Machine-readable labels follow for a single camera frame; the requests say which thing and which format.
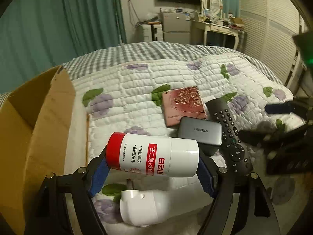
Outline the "black tv remote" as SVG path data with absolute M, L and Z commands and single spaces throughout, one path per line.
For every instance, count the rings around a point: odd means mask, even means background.
M 245 144 L 239 139 L 239 128 L 227 102 L 217 98 L 205 104 L 213 120 L 222 126 L 220 153 L 227 168 L 237 176 L 248 175 L 253 170 L 251 159 Z

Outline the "white bottle red cap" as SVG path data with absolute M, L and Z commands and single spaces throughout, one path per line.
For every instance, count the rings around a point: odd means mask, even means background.
M 147 176 L 193 177 L 199 157 L 193 139 L 115 132 L 106 147 L 108 167 Z

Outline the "grey power bank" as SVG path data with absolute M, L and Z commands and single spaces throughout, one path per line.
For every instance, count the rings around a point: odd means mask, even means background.
M 222 145 L 222 126 L 214 121 L 182 117 L 177 137 L 194 139 L 205 155 L 213 156 Z

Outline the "dark checked suitcase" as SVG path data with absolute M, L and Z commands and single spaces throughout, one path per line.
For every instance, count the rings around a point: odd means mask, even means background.
M 237 46 L 237 51 L 244 53 L 247 44 L 248 33 L 244 30 L 239 30 L 238 32 L 239 42 Z

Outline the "white plug adapter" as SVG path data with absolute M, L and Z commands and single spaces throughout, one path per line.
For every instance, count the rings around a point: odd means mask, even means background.
M 131 179 L 126 180 L 126 190 L 121 192 L 119 209 L 124 223 L 148 227 L 170 217 L 170 198 L 163 190 L 140 191 L 134 189 Z

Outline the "cardboard box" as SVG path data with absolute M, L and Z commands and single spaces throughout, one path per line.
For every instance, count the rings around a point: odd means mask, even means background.
M 1 106 L 1 217 L 23 234 L 49 173 L 86 165 L 87 114 L 69 74 L 49 69 L 11 92 Z

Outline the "white louvered wardrobe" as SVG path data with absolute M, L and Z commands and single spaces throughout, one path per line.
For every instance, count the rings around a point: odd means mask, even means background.
M 288 85 L 297 48 L 300 15 L 290 0 L 240 0 L 247 34 L 245 54 L 263 62 Z

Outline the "pink rose notebook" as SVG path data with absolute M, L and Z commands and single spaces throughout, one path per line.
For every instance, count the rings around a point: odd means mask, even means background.
M 162 94 L 165 124 L 176 126 L 182 117 L 205 119 L 207 117 L 198 87 L 169 90 Z

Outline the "white dressing table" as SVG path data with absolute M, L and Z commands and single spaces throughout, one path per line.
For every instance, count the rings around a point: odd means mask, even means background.
M 236 50 L 239 45 L 239 30 L 231 28 L 231 27 L 226 27 L 223 25 L 218 25 L 218 24 L 213 24 L 213 23 L 207 23 L 207 22 L 202 22 L 202 21 L 193 21 L 194 26 L 196 29 L 203 30 L 204 35 L 203 35 L 203 45 L 206 46 L 207 44 L 207 33 L 208 32 L 214 32 L 214 33 L 220 33 L 226 36 L 233 36 L 235 38 L 235 43 L 233 46 L 233 49 Z

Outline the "floral quilted blanket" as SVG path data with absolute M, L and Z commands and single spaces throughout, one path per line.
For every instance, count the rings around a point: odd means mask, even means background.
M 86 105 L 89 115 L 88 162 L 98 156 L 113 132 L 151 136 L 176 136 L 176 127 L 167 127 L 157 88 L 170 90 L 198 87 L 203 102 L 223 97 L 239 129 L 275 129 L 278 120 L 286 130 L 303 125 L 296 115 L 267 115 L 268 103 L 293 99 L 292 92 L 275 75 L 259 69 L 257 62 L 244 55 L 225 53 L 206 55 L 193 61 L 144 58 L 135 56 L 128 61 L 109 66 L 109 55 L 93 52 L 73 59 L 64 67 L 69 73 L 76 96 L 83 104 L 88 92 L 100 93 Z M 288 234 L 308 201 L 305 174 L 268 176 L 265 174 L 263 151 L 248 147 L 253 166 L 270 191 L 281 234 Z M 136 228 L 124 223 L 102 222 L 108 234 L 196 234 L 212 203 L 202 191 L 200 182 L 193 178 L 151 178 L 132 175 L 137 188 L 166 190 L 178 196 L 178 213 L 164 223 Z

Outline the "oval vanity mirror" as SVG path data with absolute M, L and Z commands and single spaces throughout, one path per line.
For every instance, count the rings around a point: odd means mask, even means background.
M 202 12 L 204 15 L 218 15 L 221 8 L 222 0 L 202 0 Z

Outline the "silver mini fridge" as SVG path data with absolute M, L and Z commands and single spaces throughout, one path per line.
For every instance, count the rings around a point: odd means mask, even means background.
M 163 39 L 166 42 L 189 44 L 191 17 L 189 13 L 162 13 Z

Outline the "grey checked bed sheet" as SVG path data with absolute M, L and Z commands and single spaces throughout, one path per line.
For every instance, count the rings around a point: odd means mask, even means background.
M 252 58 L 242 52 L 226 47 L 183 45 L 165 41 L 139 42 L 117 47 L 99 49 L 89 54 L 73 58 L 63 66 L 70 75 L 71 80 L 79 79 L 91 73 L 98 72 L 108 67 L 132 61 L 151 60 L 178 60 L 194 61 L 205 56 L 235 53 L 249 61 L 256 69 L 269 80 L 282 84 L 273 71 L 263 62 Z

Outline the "white suitcase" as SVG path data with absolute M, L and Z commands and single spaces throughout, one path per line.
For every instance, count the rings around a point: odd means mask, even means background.
M 143 24 L 138 28 L 139 42 L 164 41 L 162 24 Z

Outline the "green curtain left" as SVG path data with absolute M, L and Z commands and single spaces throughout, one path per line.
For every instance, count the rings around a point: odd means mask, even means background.
M 12 0 L 1 16 L 1 92 L 125 41 L 120 0 Z

